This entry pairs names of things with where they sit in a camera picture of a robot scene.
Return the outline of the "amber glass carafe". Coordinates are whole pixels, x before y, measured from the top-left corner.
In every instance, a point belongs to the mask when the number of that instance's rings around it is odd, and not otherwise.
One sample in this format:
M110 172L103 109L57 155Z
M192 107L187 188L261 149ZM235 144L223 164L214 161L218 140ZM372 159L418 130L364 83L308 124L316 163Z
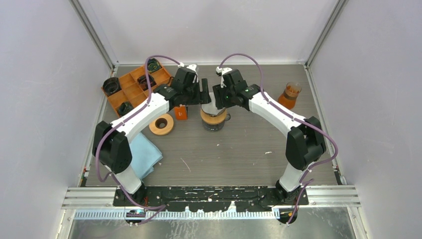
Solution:
M278 98L278 103L289 110L293 109L301 91L302 87L299 83L288 82L283 93Z

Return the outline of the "clear glass mug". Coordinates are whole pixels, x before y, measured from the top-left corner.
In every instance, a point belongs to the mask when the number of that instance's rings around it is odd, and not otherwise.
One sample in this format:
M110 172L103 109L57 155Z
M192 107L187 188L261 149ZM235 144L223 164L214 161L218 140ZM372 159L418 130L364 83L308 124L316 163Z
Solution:
M228 120L230 120L230 119L231 119L231 114L228 113L226 115L225 119L222 122L218 123L218 124L209 124L209 123L205 122L204 120L202 120L202 124L203 124L203 127L207 131L215 132L215 131L221 130L224 127L225 122L228 121Z

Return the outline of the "orange coffee filter box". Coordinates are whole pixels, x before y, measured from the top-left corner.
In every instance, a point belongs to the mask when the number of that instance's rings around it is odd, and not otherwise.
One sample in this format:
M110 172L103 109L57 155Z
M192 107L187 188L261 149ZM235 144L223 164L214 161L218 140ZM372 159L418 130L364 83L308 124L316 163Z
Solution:
M188 119L188 107L186 105L179 105L174 108L176 120Z

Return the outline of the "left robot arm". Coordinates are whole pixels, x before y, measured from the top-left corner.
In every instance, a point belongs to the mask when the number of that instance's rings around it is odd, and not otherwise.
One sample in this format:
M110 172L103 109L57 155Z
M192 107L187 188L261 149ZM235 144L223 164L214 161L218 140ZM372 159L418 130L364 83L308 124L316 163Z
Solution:
M104 165L126 191L125 198L134 206L143 203L142 181L131 166L130 143L154 120L179 105L199 105L209 100L208 92L200 91L198 66L179 65L171 85L159 85L147 100L121 118L97 124L93 142L96 164Z

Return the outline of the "white paper coffee filter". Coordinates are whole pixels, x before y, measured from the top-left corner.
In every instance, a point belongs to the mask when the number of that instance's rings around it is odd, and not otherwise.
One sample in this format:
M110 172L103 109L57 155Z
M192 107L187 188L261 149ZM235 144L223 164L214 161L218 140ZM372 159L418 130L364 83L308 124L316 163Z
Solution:
M202 104L201 105L201 110L205 114L207 114L207 115L209 115L211 117L216 117L218 115L221 115L226 110L226 108L218 109L216 107L216 99L215 99L215 96L214 96L214 93L213 92L210 92L209 93L209 97L211 99L211 102L210 103L207 103L207 104Z

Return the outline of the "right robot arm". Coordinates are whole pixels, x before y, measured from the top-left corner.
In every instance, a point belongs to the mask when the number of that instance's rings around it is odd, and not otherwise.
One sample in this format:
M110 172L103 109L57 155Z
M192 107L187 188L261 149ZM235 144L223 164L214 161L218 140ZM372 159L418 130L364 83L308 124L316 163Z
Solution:
M220 83L212 90L218 109L242 107L261 116L286 137L287 167L275 184L277 200L291 203L300 190L303 176L326 152L320 121L286 109L258 85L248 85L237 69L216 68Z

